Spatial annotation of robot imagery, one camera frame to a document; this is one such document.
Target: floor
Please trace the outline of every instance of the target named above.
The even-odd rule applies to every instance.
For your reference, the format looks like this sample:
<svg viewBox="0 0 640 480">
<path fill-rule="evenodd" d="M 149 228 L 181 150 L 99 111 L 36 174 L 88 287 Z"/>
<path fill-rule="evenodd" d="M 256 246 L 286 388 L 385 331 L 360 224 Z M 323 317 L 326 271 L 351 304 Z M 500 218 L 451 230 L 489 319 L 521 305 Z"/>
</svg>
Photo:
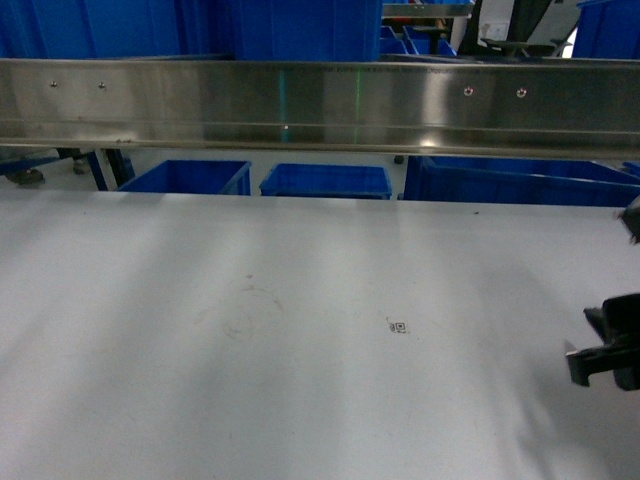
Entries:
<svg viewBox="0 0 640 480">
<path fill-rule="evenodd" d="M 267 176 L 271 168 L 278 163 L 320 163 L 342 165 L 377 165 L 387 169 L 393 188 L 392 198 L 397 198 L 404 191 L 406 162 L 396 165 L 393 155 L 376 154 L 342 154 L 317 152 L 280 152 L 280 151 L 231 151 L 231 150 L 165 150 L 165 149 L 131 149 L 123 151 L 131 158 L 136 175 L 140 175 L 164 160 L 250 160 L 251 194 L 260 195 L 260 182 Z M 35 187 L 18 187 L 5 177 L 0 177 L 0 190 L 16 188 L 37 188 L 40 190 L 96 190 L 91 174 L 76 175 L 69 160 L 50 163 L 38 167 L 45 176 L 45 182 Z"/>
</svg>

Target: stain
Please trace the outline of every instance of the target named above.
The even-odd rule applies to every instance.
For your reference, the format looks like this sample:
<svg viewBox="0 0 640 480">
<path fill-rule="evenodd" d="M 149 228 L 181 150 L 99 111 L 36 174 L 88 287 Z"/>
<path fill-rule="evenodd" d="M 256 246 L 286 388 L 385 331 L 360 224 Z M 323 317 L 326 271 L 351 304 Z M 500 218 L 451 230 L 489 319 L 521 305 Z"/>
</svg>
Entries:
<svg viewBox="0 0 640 480">
<path fill-rule="evenodd" d="M 280 310 L 281 312 L 284 312 L 284 305 L 282 305 L 282 302 L 280 301 L 279 298 L 274 298 L 273 299 L 273 303 L 276 304 L 276 307 L 278 307 L 278 310 Z"/>
<path fill-rule="evenodd" d="M 244 287 L 241 291 L 242 292 L 262 292 L 262 293 L 266 293 L 267 295 L 273 295 L 273 293 L 271 293 L 269 290 L 256 287 L 255 285 L 249 285 L 248 287 Z"/>
<path fill-rule="evenodd" d="M 222 325 L 224 334 L 232 340 L 244 342 L 253 337 L 253 319 L 251 317 L 229 320 Z"/>
</svg>

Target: metal frame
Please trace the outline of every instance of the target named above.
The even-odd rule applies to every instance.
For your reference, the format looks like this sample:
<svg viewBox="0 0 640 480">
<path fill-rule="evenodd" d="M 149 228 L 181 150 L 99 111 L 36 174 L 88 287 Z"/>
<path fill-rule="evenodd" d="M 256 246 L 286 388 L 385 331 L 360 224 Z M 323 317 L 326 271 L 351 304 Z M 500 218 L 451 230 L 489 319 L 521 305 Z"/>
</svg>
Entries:
<svg viewBox="0 0 640 480">
<path fill-rule="evenodd" d="M 442 4 L 386 4 L 382 6 L 382 18 L 453 18 L 467 17 L 473 3 L 465 5 Z"/>
<path fill-rule="evenodd" d="M 640 158 L 639 62 L 400 60 L 2 60 L 0 145 Z"/>
</svg>

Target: stainless steel rail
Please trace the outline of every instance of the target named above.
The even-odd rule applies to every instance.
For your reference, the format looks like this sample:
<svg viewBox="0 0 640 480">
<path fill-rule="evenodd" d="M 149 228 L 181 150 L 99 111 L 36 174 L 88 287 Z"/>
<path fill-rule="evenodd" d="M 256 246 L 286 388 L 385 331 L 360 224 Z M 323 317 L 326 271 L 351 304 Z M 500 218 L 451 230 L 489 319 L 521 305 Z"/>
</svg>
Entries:
<svg viewBox="0 0 640 480">
<path fill-rule="evenodd" d="M 640 63 L 0 61 L 0 145 L 640 158 Z"/>
<path fill-rule="evenodd" d="M 382 6 L 382 18 L 452 18 L 466 17 L 471 14 L 473 4 L 466 5 L 402 5 L 387 4 Z"/>
</svg>

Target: blue storage bin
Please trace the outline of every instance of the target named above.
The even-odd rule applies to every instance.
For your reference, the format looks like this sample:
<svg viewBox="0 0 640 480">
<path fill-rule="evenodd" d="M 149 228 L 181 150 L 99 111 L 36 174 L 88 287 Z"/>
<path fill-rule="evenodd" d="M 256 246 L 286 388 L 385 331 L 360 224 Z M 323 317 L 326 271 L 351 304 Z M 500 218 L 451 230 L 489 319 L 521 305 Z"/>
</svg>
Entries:
<svg viewBox="0 0 640 480">
<path fill-rule="evenodd" d="M 414 27 L 405 25 L 402 27 L 404 30 L 404 40 L 407 46 L 407 51 L 411 55 L 429 55 L 431 47 L 431 38 L 426 32 L 416 30 Z M 438 55 L 455 56 L 458 53 L 445 39 L 438 39 Z"/>
<path fill-rule="evenodd" d="M 239 60 L 373 61 L 381 0 L 229 0 Z"/>
<path fill-rule="evenodd" d="M 251 162 L 167 160 L 120 187 L 122 192 L 251 195 Z"/>
<path fill-rule="evenodd" d="M 380 38 L 398 38 L 398 36 L 396 35 L 396 32 L 393 31 L 393 28 L 391 28 L 388 25 L 384 25 L 383 27 L 380 28 Z"/>
<path fill-rule="evenodd" d="M 227 1 L 3 0 L 0 55 L 85 59 L 228 53 L 233 43 Z"/>
<path fill-rule="evenodd" d="M 586 161 L 409 157 L 405 200 L 624 207 L 640 179 Z"/>
<path fill-rule="evenodd" d="M 383 167 L 351 165 L 276 165 L 260 184 L 265 197 L 391 198 Z"/>
<path fill-rule="evenodd" d="M 407 51 L 411 55 L 429 55 L 431 51 L 431 40 L 430 39 L 407 39 Z M 440 38 L 438 40 L 438 55 L 447 55 L 449 57 L 455 57 L 458 53 L 453 49 L 453 47 L 447 42 L 444 38 Z"/>
<path fill-rule="evenodd" d="M 636 177 L 640 177 L 640 163 L 639 162 L 624 162 L 623 164 L 627 171 L 631 175 L 635 175 Z"/>
<path fill-rule="evenodd" d="M 593 0 L 578 6 L 574 58 L 640 59 L 639 0 Z"/>
<path fill-rule="evenodd" d="M 403 54 L 407 55 L 407 47 L 405 47 L 402 40 L 397 38 L 381 38 L 380 39 L 380 54 Z"/>
<path fill-rule="evenodd" d="M 233 53 L 228 0 L 175 0 L 183 54 Z"/>
</svg>

